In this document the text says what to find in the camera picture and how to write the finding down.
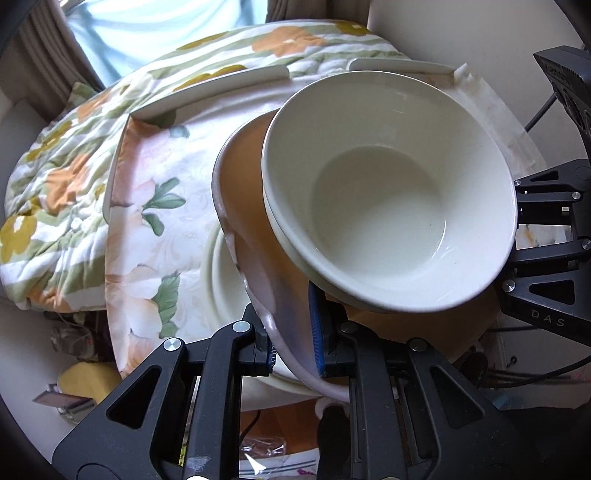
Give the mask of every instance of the white wall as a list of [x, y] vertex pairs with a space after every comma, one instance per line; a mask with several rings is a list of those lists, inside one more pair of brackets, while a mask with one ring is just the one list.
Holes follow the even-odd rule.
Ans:
[[32, 399], [75, 363], [72, 357], [53, 351], [50, 326], [41, 313], [22, 311], [0, 300], [0, 394], [23, 432], [47, 459], [73, 425], [55, 408]]
[[[533, 54], [582, 45], [553, 0], [372, 0], [369, 28], [411, 58], [468, 63], [524, 125], [552, 93]], [[587, 157], [558, 102], [531, 135], [550, 166]]]
[[11, 108], [11, 101], [6, 97], [6, 95], [4, 95], [2, 89], [0, 89], [0, 123], [2, 123], [2, 119], [4, 119], [4, 116]]

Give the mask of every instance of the bowl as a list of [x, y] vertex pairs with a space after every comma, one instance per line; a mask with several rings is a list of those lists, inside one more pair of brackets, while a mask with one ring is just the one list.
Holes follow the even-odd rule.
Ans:
[[292, 262], [337, 299], [436, 312], [483, 292], [514, 244], [511, 173], [460, 104], [395, 73], [298, 93], [262, 153], [266, 209]]
[[[275, 114], [276, 111], [266, 113], [238, 129], [217, 157], [212, 195], [228, 246], [225, 254], [229, 258], [226, 260], [231, 259], [236, 265], [278, 357], [285, 362], [278, 362], [275, 366], [274, 373], [280, 377], [281, 384], [274, 386], [286, 391], [291, 372], [312, 390], [348, 401], [349, 388], [346, 385], [330, 383], [318, 376], [308, 309], [309, 279], [278, 242], [265, 211], [261, 153], [265, 134]], [[215, 279], [215, 275], [207, 274], [207, 262], [204, 263], [202, 274]], [[229, 297], [235, 296], [230, 295], [230, 291], [238, 290], [235, 285], [225, 282], [224, 286], [216, 288], [214, 280], [211, 296], [228, 299], [216, 301], [218, 310], [221, 311], [219, 303], [234, 304], [236, 299], [229, 301]], [[216, 290], [227, 292], [217, 295]], [[370, 327], [382, 338], [402, 343], [413, 337], [424, 338], [453, 362], [495, 320], [499, 304], [494, 289], [489, 287], [471, 301], [443, 312], [375, 313], [351, 306], [345, 306], [345, 309], [351, 320]]]

